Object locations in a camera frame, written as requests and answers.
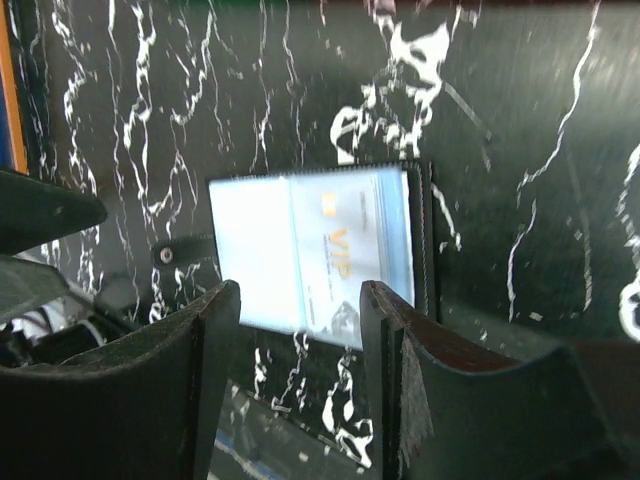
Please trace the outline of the white VIP card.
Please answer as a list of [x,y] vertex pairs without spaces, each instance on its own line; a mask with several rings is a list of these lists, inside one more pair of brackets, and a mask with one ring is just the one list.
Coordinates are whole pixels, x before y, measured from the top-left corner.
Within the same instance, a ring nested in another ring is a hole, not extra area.
[[352,170],[293,176],[288,185],[304,325],[316,338],[359,349],[363,282],[415,299],[408,176]]

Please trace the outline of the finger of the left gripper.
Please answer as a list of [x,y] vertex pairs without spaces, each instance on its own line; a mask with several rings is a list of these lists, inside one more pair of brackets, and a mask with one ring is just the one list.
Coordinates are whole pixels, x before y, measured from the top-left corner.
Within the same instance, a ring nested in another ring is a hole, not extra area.
[[103,223],[96,197],[1,169],[1,253],[15,255]]

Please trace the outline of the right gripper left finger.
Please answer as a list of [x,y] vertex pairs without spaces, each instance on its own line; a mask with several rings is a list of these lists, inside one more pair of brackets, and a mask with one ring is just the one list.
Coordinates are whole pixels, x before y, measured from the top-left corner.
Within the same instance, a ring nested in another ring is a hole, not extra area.
[[204,479],[233,346],[240,288],[59,365],[1,372],[5,479]]

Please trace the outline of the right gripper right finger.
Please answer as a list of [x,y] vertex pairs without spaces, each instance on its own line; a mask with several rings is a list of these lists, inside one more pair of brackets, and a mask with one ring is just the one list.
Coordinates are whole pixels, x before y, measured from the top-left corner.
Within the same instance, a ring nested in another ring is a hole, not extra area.
[[366,281],[360,321],[379,479],[635,479],[639,347],[581,341],[520,361]]

